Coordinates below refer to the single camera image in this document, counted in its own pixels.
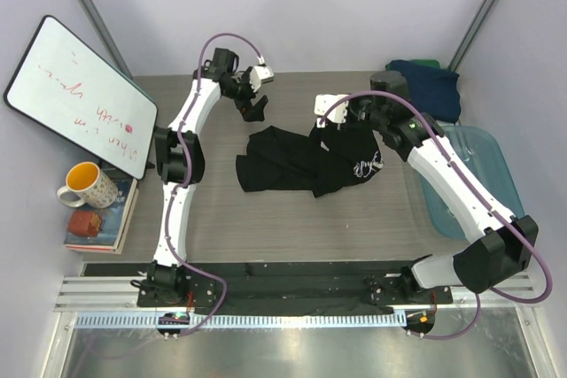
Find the mug handle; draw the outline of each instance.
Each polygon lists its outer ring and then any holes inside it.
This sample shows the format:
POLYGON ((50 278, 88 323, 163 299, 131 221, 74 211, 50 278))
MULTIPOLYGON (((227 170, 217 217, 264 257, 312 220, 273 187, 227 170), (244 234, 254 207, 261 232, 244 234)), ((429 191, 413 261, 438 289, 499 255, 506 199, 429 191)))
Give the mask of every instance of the mug handle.
POLYGON ((79 198, 79 199, 77 199, 76 201, 67 201, 66 199, 63 199, 63 198, 61 197, 61 196, 65 195, 65 194, 67 194, 67 193, 69 193, 69 192, 74 193, 74 192, 73 192, 72 190, 70 190, 67 186, 62 186, 62 187, 59 188, 58 191, 57 191, 57 198, 59 198, 59 201, 61 201, 61 202, 62 202, 63 204, 65 204, 67 207, 76 208, 76 207, 80 207, 80 206, 82 206, 82 205, 85 205, 85 204, 87 203, 87 202, 86 202, 84 199, 82 199, 82 198, 79 198))

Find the gray metal post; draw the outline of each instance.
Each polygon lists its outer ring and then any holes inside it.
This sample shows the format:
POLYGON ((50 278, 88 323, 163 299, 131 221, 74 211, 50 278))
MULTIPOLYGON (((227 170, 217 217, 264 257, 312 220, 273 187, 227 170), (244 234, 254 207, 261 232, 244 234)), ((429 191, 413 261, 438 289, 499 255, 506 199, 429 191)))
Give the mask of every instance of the gray metal post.
POLYGON ((101 42, 105 46, 106 50, 112 57, 114 64, 118 67, 118 69, 130 79, 132 78, 132 74, 130 70, 128 70, 128 66, 126 65, 126 61, 120 54, 116 43, 113 40, 110 32, 108 31, 108 27, 106 26, 105 22, 103 21, 100 13, 98 13, 97 7, 95 6, 92 0, 78 0, 82 6, 82 9, 87 14, 90 23, 95 28, 95 31, 98 33, 98 37, 100 37, 101 42))
POLYGON ((490 12, 493 10, 496 2, 498 0, 483 0, 482 4, 478 8, 478 11, 475 15, 475 18, 469 25, 469 29, 467 30, 466 34, 461 40, 457 51, 454 53, 453 59, 451 59, 451 63, 449 64, 449 70, 456 71, 459 66, 461 65, 464 57, 469 52, 470 46, 473 44, 475 39, 477 38, 478 32, 485 24, 486 19, 490 15, 490 12))

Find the plastic bin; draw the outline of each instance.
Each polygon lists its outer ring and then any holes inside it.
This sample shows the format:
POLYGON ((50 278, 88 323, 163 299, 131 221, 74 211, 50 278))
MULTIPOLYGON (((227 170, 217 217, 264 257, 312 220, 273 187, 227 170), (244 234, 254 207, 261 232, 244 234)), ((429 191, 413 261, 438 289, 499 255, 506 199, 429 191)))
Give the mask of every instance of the plastic bin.
MULTIPOLYGON (((476 127, 448 126, 443 129, 457 155, 485 188, 517 217, 523 217, 524 208, 496 140, 476 127)), ((450 238, 466 239, 461 226, 435 189, 423 177, 421 181, 433 226, 450 238)))

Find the mug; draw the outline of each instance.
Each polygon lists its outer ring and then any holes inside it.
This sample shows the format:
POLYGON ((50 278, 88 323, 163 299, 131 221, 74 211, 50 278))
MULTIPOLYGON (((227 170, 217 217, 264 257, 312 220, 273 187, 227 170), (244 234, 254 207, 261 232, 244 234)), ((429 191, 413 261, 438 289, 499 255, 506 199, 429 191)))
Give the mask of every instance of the mug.
POLYGON ((66 186, 59 188, 59 201, 69 207, 80 207, 89 204, 95 208, 106 208, 118 196, 118 188, 105 172, 95 163, 86 161, 79 163, 67 173, 66 186), (67 201, 62 196, 73 192, 79 197, 76 201, 67 201))

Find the blue book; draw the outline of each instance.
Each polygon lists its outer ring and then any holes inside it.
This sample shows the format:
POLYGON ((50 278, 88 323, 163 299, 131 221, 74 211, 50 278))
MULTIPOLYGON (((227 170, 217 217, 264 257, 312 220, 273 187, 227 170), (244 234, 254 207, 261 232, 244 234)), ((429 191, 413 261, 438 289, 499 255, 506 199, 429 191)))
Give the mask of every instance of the blue book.
POLYGON ((65 246, 76 251, 117 251, 123 245, 129 218, 134 210, 137 195, 136 179, 114 181, 118 187, 116 201, 106 208, 97 209, 88 204, 76 211, 95 212, 102 218, 102 225, 96 236, 78 236, 66 231, 65 246))

